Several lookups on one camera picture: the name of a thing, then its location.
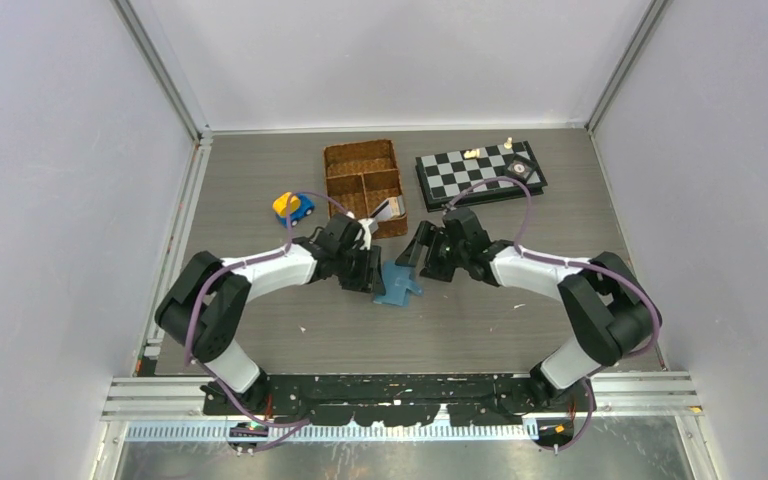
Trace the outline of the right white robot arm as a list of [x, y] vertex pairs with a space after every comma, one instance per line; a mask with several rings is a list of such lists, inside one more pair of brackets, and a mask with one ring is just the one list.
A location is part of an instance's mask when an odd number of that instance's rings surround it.
[[544, 410], [558, 409], [571, 386], [589, 375], [651, 348], [662, 325], [654, 302], [619, 256], [562, 257], [493, 240], [469, 208], [447, 212], [440, 226], [421, 222], [395, 262], [437, 281], [449, 282], [462, 269], [494, 287], [559, 301], [573, 335], [531, 369], [527, 382]]

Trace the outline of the blue card holder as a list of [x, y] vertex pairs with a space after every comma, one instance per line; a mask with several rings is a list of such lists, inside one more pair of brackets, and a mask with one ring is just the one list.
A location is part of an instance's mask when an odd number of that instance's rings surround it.
[[375, 304], [407, 307], [413, 296], [422, 296], [423, 287], [416, 280], [413, 267], [399, 266], [394, 261], [382, 265], [382, 280], [385, 293], [376, 295]]

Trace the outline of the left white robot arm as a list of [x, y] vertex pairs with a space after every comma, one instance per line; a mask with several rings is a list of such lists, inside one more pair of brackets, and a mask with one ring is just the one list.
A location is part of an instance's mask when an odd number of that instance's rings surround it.
[[155, 323], [229, 388], [233, 406], [256, 413], [267, 398], [265, 374], [235, 339], [247, 302], [331, 277], [345, 290], [383, 293], [374, 224], [336, 214], [312, 235], [260, 255], [220, 259], [199, 252], [156, 307]]

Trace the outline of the brown wicker basket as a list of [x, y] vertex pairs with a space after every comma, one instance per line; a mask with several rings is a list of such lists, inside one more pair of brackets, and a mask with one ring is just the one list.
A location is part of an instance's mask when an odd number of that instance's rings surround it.
[[330, 145], [323, 150], [326, 194], [357, 217], [371, 217], [385, 200], [403, 197], [403, 182], [389, 139]]

